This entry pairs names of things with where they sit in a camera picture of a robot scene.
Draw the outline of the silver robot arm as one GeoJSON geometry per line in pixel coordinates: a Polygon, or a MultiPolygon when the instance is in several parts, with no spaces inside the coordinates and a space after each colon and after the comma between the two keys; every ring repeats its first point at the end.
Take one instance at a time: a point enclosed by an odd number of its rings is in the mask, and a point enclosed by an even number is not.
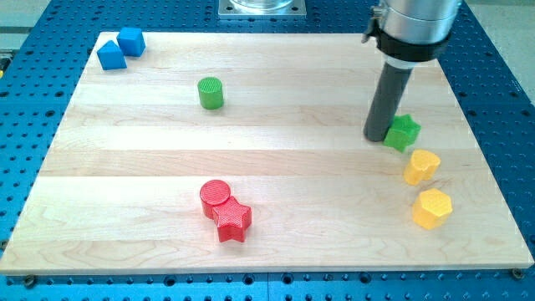
{"type": "Polygon", "coordinates": [[[461,0],[379,0],[362,42],[374,38],[388,65],[412,69],[446,51],[460,6],[461,0]]]}

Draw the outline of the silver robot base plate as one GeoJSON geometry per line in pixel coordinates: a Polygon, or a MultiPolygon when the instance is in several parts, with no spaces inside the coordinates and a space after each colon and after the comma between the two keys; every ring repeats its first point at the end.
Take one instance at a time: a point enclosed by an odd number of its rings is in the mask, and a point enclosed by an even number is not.
{"type": "Polygon", "coordinates": [[[219,0],[220,18],[305,17],[305,0],[219,0]]]}

